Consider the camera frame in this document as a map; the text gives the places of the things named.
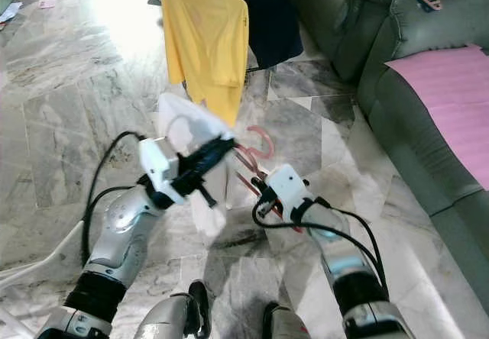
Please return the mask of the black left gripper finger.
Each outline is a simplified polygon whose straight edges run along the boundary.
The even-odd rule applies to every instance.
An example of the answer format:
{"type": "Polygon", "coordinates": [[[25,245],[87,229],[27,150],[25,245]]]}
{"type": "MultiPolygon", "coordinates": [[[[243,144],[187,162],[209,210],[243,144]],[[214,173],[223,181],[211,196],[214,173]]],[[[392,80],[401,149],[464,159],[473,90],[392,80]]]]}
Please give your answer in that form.
{"type": "Polygon", "coordinates": [[[234,139],[215,139],[206,141],[195,151],[195,168],[212,169],[226,157],[228,153],[237,147],[237,141],[234,139]]]}
{"type": "Polygon", "coordinates": [[[206,155],[203,159],[203,167],[205,167],[203,179],[205,181],[227,181],[229,175],[227,157],[227,154],[206,155]]]}

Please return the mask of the thin white garment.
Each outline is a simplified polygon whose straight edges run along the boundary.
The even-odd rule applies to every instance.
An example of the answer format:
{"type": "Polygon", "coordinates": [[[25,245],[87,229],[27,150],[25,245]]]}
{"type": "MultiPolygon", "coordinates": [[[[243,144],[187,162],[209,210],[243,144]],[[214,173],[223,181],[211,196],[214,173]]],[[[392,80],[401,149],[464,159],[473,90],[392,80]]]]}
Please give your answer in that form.
{"type": "MultiPolygon", "coordinates": [[[[166,137],[178,153],[188,157],[206,141],[225,132],[227,127],[205,108],[190,102],[182,92],[164,92],[158,99],[157,129],[158,134],[166,137]]],[[[227,181],[206,181],[205,186],[218,202],[216,206],[207,206],[198,192],[186,196],[186,205],[198,231],[214,239],[228,226],[229,175],[227,181]]]]}

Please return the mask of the yellow shirt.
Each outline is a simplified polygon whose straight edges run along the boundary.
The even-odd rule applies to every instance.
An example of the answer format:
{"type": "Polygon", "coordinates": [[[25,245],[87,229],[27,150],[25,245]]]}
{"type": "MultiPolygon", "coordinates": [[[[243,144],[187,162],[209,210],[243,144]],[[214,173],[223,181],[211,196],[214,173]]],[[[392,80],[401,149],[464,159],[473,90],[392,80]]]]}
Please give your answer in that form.
{"type": "Polygon", "coordinates": [[[244,0],[161,0],[168,79],[230,128],[240,111],[248,64],[244,0]]]}

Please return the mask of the robot right leg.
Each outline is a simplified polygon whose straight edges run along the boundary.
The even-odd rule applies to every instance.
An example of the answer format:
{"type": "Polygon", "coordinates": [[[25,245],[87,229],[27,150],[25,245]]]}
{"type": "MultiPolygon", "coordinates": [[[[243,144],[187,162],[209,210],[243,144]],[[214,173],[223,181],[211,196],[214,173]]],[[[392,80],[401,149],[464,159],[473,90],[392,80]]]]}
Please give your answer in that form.
{"type": "Polygon", "coordinates": [[[262,339],[311,339],[311,336],[296,312],[269,302],[263,311],[262,339]]]}

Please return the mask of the robot leg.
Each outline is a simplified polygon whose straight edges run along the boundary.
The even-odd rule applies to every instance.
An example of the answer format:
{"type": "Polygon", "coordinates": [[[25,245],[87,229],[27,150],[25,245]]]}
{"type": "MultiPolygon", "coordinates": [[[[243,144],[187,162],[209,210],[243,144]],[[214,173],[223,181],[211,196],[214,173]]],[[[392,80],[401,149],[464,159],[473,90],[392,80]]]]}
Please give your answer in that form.
{"type": "Polygon", "coordinates": [[[262,339],[311,339],[311,336],[296,312],[269,302],[263,311],[262,339]]]}
{"type": "Polygon", "coordinates": [[[158,302],[138,325],[134,339],[209,339],[210,299],[206,284],[193,280],[186,292],[158,302]]]}

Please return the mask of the navy garment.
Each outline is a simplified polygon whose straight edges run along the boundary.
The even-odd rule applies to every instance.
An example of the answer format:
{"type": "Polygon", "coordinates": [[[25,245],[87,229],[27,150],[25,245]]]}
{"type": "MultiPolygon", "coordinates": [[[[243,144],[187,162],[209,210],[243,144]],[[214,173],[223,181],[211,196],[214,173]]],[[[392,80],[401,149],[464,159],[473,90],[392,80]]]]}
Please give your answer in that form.
{"type": "Polygon", "coordinates": [[[244,0],[248,7],[248,45],[257,69],[283,63],[303,53],[296,7],[290,0],[244,0]]]}

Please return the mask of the robot left leg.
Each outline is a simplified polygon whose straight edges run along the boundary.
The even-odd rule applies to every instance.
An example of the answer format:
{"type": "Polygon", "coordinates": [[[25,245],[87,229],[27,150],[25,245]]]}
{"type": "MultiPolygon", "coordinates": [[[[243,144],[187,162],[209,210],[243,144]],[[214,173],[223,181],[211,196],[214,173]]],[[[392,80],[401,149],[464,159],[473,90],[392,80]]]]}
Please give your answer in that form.
{"type": "Polygon", "coordinates": [[[210,299],[206,284],[193,280],[186,292],[158,302],[138,325],[134,339],[209,339],[210,299]]]}

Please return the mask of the leather sofa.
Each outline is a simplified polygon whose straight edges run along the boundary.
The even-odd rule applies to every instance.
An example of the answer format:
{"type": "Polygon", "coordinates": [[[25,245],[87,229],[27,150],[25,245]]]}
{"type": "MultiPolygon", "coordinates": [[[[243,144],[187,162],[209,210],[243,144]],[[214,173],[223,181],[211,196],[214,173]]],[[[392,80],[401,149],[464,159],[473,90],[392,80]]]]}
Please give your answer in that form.
{"type": "Polygon", "coordinates": [[[429,215],[483,307],[489,310],[489,190],[450,151],[425,106],[388,66],[426,50],[489,50],[489,0],[291,0],[358,105],[378,143],[429,215]]]}

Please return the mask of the pale blue folding table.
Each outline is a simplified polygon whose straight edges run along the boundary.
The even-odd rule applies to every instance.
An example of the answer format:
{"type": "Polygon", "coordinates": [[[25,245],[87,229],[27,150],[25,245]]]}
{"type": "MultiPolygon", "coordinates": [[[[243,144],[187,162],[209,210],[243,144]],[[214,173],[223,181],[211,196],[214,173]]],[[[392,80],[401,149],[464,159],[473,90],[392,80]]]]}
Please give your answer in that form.
{"type": "MultiPolygon", "coordinates": [[[[32,273],[42,268],[48,268],[48,266],[52,266],[54,263],[66,259],[69,256],[69,248],[74,239],[80,239],[81,235],[83,235],[83,221],[78,221],[66,237],[44,259],[33,263],[26,263],[23,266],[18,266],[18,268],[2,270],[0,275],[0,291],[2,292],[15,283],[19,283],[25,277],[32,275],[32,273]]],[[[14,317],[6,308],[0,308],[0,319],[3,324],[13,329],[20,336],[20,339],[34,339],[35,330],[25,325],[21,319],[14,317]]]]}

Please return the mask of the pink blanket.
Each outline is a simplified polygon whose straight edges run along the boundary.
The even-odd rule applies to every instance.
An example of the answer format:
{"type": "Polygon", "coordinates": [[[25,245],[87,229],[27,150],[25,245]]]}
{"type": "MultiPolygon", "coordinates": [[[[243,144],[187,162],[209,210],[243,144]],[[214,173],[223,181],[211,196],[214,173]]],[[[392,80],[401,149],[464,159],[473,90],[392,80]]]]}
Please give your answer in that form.
{"type": "Polygon", "coordinates": [[[475,44],[387,61],[425,105],[462,166],[489,190],[489,53],[475,44]]]}

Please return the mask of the white crumpled bag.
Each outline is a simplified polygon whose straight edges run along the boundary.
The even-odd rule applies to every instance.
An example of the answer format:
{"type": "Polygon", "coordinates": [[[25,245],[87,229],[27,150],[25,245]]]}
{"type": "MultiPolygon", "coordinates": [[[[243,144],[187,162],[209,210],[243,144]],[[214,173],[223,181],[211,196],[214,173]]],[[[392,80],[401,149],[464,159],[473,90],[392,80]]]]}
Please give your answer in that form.
{"type": "Polygon", "coordinates": [[[0,15],[1,24],[10,21],[20,11],[21,7],[21,2],[11,2],[0,15]]]}

